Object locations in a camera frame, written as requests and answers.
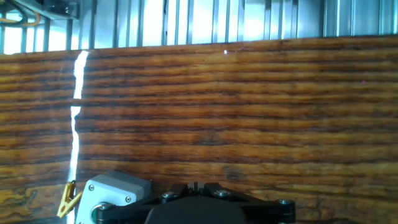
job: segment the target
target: screw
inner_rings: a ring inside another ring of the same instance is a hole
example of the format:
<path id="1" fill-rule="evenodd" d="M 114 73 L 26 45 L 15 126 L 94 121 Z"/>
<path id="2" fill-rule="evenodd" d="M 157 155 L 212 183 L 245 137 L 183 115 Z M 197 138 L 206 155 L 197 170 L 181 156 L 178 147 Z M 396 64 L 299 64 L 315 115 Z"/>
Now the screw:
<path id="1" fill-rule="evenodd" d="M 108 209 L 110 209 L 111 207 L 113 207 L 113 204 L 111 204 L 111 203 L 106 203 L 106 204 L 101 205 L 99 209 L 100 209 L 100 210 L 108 210 Z"/>
<path id="2" fill-rule="evenodd" d="M 174 192 L 165 192 L 162 194 L 163 198 L 172 198 L 172 197 L 176 197 L 176 196 L 177 196 L 177 194 Z"/>
<path id="3" fill-rule="evenodd" d="M 231 193 L 227 190 L 217 190 L 216 192 L 214 192 L 217 196 L 219 197 L 225 197 L 225 196 L 229 196 L 231 195 Z"/>
<path id="4" fill-rule="evenodd" d="M 279 199 L 278 202 L 282 205 L 288 205 L 288 204 L 292 203 L 292 201 L 289 199 Z"/>

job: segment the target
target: bolt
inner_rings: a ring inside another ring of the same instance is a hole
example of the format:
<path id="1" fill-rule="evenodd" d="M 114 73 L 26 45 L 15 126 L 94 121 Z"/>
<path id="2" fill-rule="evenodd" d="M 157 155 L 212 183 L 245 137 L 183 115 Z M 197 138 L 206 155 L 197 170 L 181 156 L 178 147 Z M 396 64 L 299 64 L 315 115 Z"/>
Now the bolt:
<path id="1" fill-rule="evenodd" d="M 225 196 L 229 196 L 231 195 L 231 193 L 227 190 L 217 190 L 216 192 L 214 192 L 217 196 L 219 197 L 225 197 Z"/>
<path id="2" fill-rule="evenodd" d="M 91 222 L 89 222 L 89 223 L 96 223 L 96 219 L 97 219 L 96 210 L 97 210 L 97 209 L 100 209 L 100 207 L 101 207 L 102 205 L 104 205 L 104 204 L 106 204 L 106 202 L 100 202 L 99 204 L 95 205 L 95 206 L 91 209 L 91 211 L 90 211 L 90 219 L 91 219 Z"/>
<path id="3" fill-rule="evenodd" d="M 278 202 L 282 205 L 288 205 L 288 204 L 292 203 L 292 201 L 289 199 L 279 199 Z"/>
<path id="4" fill-rule="evenodd" d="M 110 209 L 110 208 L 113 207 L 113 206 L 114 206 L 114 205 L 111 204 L 111 203 L 106 203 L 106 204 L 101 205 L 101 206 L 99 207 L 99 209 L 100 209 L 100 210 L 108 210 L 108 209 Z"/>
<path id="5" fill-rule="evenodd" d="M 162 194 L 163 198 L 172 198 L 172 197 L 176 197 L 176 196 L 177 196 L 177 194 L 174 192 L 165 192 Z"/>

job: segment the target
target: striped wood surface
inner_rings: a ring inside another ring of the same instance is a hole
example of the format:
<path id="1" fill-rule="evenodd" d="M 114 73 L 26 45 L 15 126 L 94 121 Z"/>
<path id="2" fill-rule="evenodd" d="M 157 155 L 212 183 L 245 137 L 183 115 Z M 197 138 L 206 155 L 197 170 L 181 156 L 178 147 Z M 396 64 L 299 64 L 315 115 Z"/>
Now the striped wood surface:
<path id="1" fill-rule="evenodd" d="M 80 190 L 114 169 L 397 223 L 397 36 L 90 50 L 73 99 L 80 54 L 0 56 L 0 223 L 62 222 L 72 126 Z"/>

